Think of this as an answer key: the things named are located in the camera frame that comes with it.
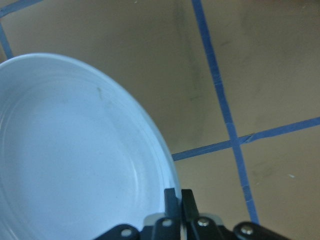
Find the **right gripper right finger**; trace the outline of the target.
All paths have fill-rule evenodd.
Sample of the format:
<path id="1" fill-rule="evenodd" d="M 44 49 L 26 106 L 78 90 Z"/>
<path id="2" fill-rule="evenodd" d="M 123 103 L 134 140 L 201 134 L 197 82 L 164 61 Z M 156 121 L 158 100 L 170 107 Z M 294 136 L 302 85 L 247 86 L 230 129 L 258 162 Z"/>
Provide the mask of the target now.
<path id="1" fill-rule="evenodd" d="M 200 214 L 191 189 L 183 189 L 182 221 L 188 240 L 287 240 L 277 232 L 250 221 L 238 223 L 232 230 L 227 229 L 219 220 Z"/>

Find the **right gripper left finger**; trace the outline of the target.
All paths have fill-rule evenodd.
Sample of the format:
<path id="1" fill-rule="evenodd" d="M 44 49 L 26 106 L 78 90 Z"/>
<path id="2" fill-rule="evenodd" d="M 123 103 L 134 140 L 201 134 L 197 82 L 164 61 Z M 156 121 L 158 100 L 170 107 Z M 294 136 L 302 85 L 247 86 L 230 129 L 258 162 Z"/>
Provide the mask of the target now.
<path id="1" fill-rule="evenodd" d="M 164 190 L 164 216 L 153 225 L 146 225 L 141 231 L 129 224 L 119 224 L 97 240 L 180 240 L 181 207 L 174 188 Z"/>

